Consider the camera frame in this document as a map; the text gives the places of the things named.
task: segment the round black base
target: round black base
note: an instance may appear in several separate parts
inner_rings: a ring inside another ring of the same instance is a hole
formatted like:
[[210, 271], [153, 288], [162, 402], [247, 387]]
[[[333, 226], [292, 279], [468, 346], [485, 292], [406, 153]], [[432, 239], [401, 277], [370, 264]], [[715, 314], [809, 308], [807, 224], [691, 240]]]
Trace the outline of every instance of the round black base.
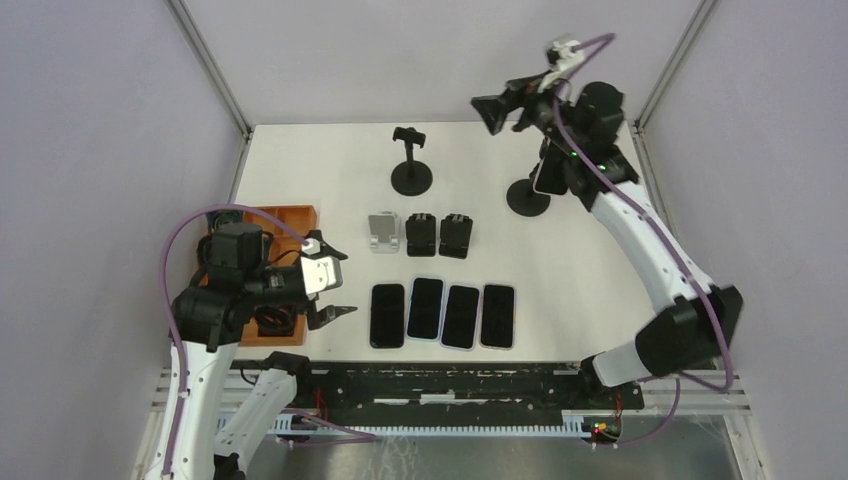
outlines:
[[537, 217], [548, 209], [551, 197], [534, 192], [533, 183], [529, 178], [525, 178], [509, 186], [506, 191], [506, 203], [513, 212], [523, 217]]
[[414, 197], [426, 192], [433, 184], [433, 172], [424, 163], [412, 162], [412, 171], [406, 162], [392, 170], [392, 187], [401, 195]]

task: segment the black smartphone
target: black smartphone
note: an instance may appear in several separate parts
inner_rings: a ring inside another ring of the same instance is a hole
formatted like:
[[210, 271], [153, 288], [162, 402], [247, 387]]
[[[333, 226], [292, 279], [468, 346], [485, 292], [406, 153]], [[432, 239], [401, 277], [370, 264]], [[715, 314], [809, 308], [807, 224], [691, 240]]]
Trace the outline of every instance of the black smartphone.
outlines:
[[445, 282], [433, 278], [416, 278], [412, 283], [409, 302], [409, 322], [406, 335], [410, 338], [436, 340], [442, 317], [442, 292]]
[[448, 293], [442, 345], [470, 350], [477, 330], [480, 290], [454, 285]]
[[486, 347], [512, 348], [515, 341], [515, 289], [505, 285], [483, 288], [483, 319], [480, 343]]
[[371, 289], [371, 346], [400, 348], [403, 346], [403, 285], [374, 285]]

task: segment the metal floor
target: metal floor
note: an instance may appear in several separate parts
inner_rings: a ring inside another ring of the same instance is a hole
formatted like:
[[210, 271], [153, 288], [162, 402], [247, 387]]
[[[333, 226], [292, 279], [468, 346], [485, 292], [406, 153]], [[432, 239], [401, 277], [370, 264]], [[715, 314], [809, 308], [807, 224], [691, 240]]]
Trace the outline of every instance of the metal floor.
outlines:
[[[658, 423], [625, 418], [624, 439]], [[376, 444], [298, 449], [294, 455], [266, 442], [248, 474], [251, 480], [741, 478], [721, 417], [678, 418], [645, 443], [597, 452], [579, 440], [543, 438], [394, 437]]]

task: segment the metal frame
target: metal frame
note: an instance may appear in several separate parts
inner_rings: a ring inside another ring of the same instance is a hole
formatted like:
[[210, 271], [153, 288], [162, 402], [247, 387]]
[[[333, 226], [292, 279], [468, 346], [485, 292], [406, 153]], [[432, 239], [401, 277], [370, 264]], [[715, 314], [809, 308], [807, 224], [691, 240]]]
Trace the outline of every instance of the metal frame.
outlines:
[[209, 51], [209, 46], [206, 45], [206, 41], [200, 34], [197, 24], [194, 23], [188, 7], [186, 7], [183, 0], [165, 0], [165, 4], [171, 10], [174, 20], [177, 22], [180, 30], [182, 30], [183, 35], [185, 35], [186, 43], [188, 43], [189, 48], [194, 52], [200, 67], [206, 73], [207, 78], [212, 83], [212, 87], [218, 93], [221, 102], [223, 102], [227, 113], [230, 115], [230, 119], [232, 119], [233, 124], [241, 133], [243, 141], [247, 141], [253, 127], [247, 122], [244, 112], [239, 107], [232, 90], [230, 90], [224, 78], [224, 74], [221, 73], [218, 63]]
[[671, 80], [674, 79], [674, 75], [680, 68], [681, 63], [689, 54], [689, 49], [698, 38], [698, 35], [701, 33], [701, 29], [703, 29], [707, 20], [709, 20], [718, 3], [719, 0], [701, 0], [698, 8], [695, 9], [692, 19], [689, 20], [689, 25], [687, 25], [686, 29], [683, 31], [683, 36], [681, 36], [680, 40], [677, 42], [677, 46], [674, 48], [671, 57], [668, 59], [665, 67], [663, 67], [660, 78], [657, 79], [657, 83], [648, 95], [648, 100], [645, 101], [642, 111], [639, 112], [639, 116], [636, 119], [636, 125], [638, 128], [645, 128], [651, 120], [651, 116], [653, 116], [657, 109], [657, 105], [665, 95]]

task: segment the cable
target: cable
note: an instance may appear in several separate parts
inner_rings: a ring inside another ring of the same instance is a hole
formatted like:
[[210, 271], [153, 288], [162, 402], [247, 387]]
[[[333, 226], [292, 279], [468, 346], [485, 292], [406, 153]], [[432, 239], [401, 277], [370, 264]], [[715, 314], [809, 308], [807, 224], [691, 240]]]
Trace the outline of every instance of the cable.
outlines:
[[[581, 63], [577, 68], [572, 70], [571, 73], [569, 73], [568, 76], [565, 77], [565, 80], [566, 81], [570, 80], [571, 77], [573, 77], [574, 74], [577, 73], [583, 65], [585, 65], [586, 63], [589, 63], [589, 60], [594, 58], [601, 50], [603, 50], [607, 45], [609, 45], [614, 39], [615, 39], [614, 33], [607, 33], [605, 35], [595, 37], [591, 40], [587, 40], [586, 42], [583, 42], [580, 45], [573, 47], [573, 50], [577, 51], [577, 50], [582, 50], [582, 49], [589, 47], [591, 45], [594, 45], [596, 43], [603, 42], [596, 49], [594, 49], [591, 53], [586, 55], [586, 60], [583, 63]], [[730, 351], [727, 347], [727, 341], [724, 338], [724, 334], [721, 330], [721, 324], [718, 321], [718, 315], [716, 315], [716, 312], [715, 312], [715, 309], [713, 308], [712, 302], [709, 301], [709, 298], [707, 298], [706, 292], [704, 291], [703, 288], [701, 288], [701, 285], [698, 284], [698, 282], [695, 280], [694, 275], [692, 274], [692, 271], [686, 265], [686, 261], [683, 260], [680, 253], [677, 251], [676, 248], [674, 248], [674, 245], [671, 243], [671, 240], [668, 238], [668, 236], [666, 236], [666, 234], [663, 232], [663, 229], [656, 222], [656, 220], [654, 220], [651, 215], [648, 215], [647, 210], [642, 208], [642, 206], [639, 205], [638, 202], [636, 202], [635, 200], [633, 200], [632, 198], [627, 196], [627, 194], [625, 194], [618, 187], [616, 187], [615, 184], [612, 183], [606, 177], [606, 175], [604, 175], [598, 169], [598, 167], [589, 159], [589, 157], [586, 156], [586, 154], [583, 152], [583, 150], [581, 150], [580, 147], [577, 145], [577, 142], [575, 142], [574, 139], [571, 138], [571, 136], [568, 134], [568, 132], [565, 129], [565, 124], [562, 121], [562, 115], [559, 111], [560, 101], [559, 101], [559, 98], [558, 98], [559, 93], [561, 92], [561, 90], [563, 88], [565, 88], [566, 85], [567, 85], [567, 83], [563, 83], [562, 85], [560, 85], [558, 87], [557, 95], [554, 95], [554, 100], [553, 100], [554, 123], [556, 124], [557, 130], [559, 130], [560, 135], [562, 135], [565, 142], [568, 143], [568, 146], [571, 147], [571, 149], [574, 152], [577, 153], [578, 157], [580, 157], [580, 160], [583, 161], [583, 163], [592, 172], [592, 174], [594, 174], [595, 177], [597, 177], [598, 180], [600, 180], [601, 183], [603, 183], [604, 186], [609, 191], [613, 192], [624, 203], [626, 203], [628, 206], [630, 206], [630, 208], [632, 208], [637, 214], [641, 215], [642, 218], [644, 218], [645, 222], [648, 224], [648, 226], [651, 227], [651, 229], [657, 235], [657, 238], [659, 238], [660, 242], [662, 242], [663, 246], [668, 251], [669, 255], [671, 255], [671, 257], [674, 259], [674, 263], [677, 265], [677, 268], [680, 270], [680, 272], [683, 273], [683, 276], [686, 278], [687, 283], [692, 287], [692, 289], [698, 295], [698, 298], [701, 300], [701, 303], [703, 304], [704, 309], [707, 311], [707, 316], [710, 319], [710, 323], [712, 324], [713, 330], [715, 331], [716, 340], [718, 341], [718, 348], [721, 351], [722, 360], [724, 360], [724, 369], [725, 369], [724, 370], [724, 373], [725, 373], [724, 386], [714, 385], [712, 383], [707, 382], [706, 380], [702, 380], [698, 377], [695, 377], [694, 375], [692, 375], [690, 373], [681, 372], [680, 375], [682, 377], [688, 379], [688, 380], [691, 380], [695, 383], [698, 383], [699, 385], [702, 385], [704, 387], [715, 390], [719, 393], [726, 393], [728, 390], [730, 390], [730, 387], [733, 386], [733, 363], [731, 362]]]
[[171, 246], [174, 244], [174, 240], [176, 240], [177, 235], [182, 231], [183, 228], [185, 228], [186, 225], [188, 225], [191, 221], [202, 215], [211, 212], [216, 212], [218, 210], [240, 210], [243, 212], [252, 213], [254, 215], [259, 215], [260, 217], [270, 221], [274, 225], [282, 228], [286, 233], [291, 235], [291, 237], [294, 238], [301, 245], [307, 244], [306, 240], [304, 240], [303, 237], [301, 237], [291, 227], [280, 221], [278, 218], [273, 217], [268, 213], [259, 210], [258, 208], [229, 203], [211, 205], [209, 207], [197, 210], [196, 212], [181, 220], [168, 235], [168, 238], [165, 240], [165, 244], [162, 246], [162, 253], [159, 256], [159, 294], [162, 296], [162, 302], [165, 307], [165, 318], [168, 321], [168, 330], [170, 330], [171, 332], [171, 337], [174, 341], [174, 348], [177, 351], [177, 361], [179, 362], [179, 385], [177, 389], [177, 400], [174, 405], [174, 418], [171, 421], [171, 431], [168, 434], [168, 443], [165, 447], [165, 454], [162, 462], [163, 476], [170, 475], [172, 471], [171, 463], [173, 461], [174, 448], [176, 447], [177, 442], [177, 432], [179, 432], [180, 429], [180, 422], [182, 421], [183, 416], [183, 407], [185, 406], [185, 399], [188, 396], [188, 365], [186, 359], [185, 345], [183, 345], [182, 337], [180, 336], [180, 331], [177, 327], [177, 320], [176, 318], [174, 318], [174, 312], [171, 310], [171, 301], [168, 298], [168, 254], [171, 252]]
[[299, 415], [301, 417], [309, 419], [311, 422], [317, 423], [323, 427], [332, 428], [333, 430], [337, 430], [339, 432], [347, 433], [353, 435], [354, 438], [346, 438], [343, 440], [332, 440], [329, 442], [320, 442], [320, 443], [289, 443], [289, 446], [294, 447], [328, 447], [331, 445], [346, 445], [349, 443], [372, 443], [377, 441], [377, 435], [373, 433], [360, 432], [358, 430], [353, 430], [351, 428], [343, 427], [341, 425], [336, 425], [335, 423], [330, 423], [320, 417], [316, 417], [310, 413], [307, 413], [303, 410], [299, 410], [296, 408], [286, 408], [280, 412], [284, 415]]
[[247, 378], [247, 376], [244, 374], [243, 368], [239, 368], [239, 374], [241, 375], [241, 379], [244, 380], [246, 383], [256, 386], [256, 381], [251, 381], [249, 378]]
[[285, 257], [286, 255], [292, 254], [292, 253], [296, 253], [298, 257], [301, 255], [300, 250], [286, 250], [285, 252], [277, 255], [277, 258], [271, 260], [270, 265], [273, 265], [273, 264], [279, 262], [280, 260], [283, 259], [283, 257]]

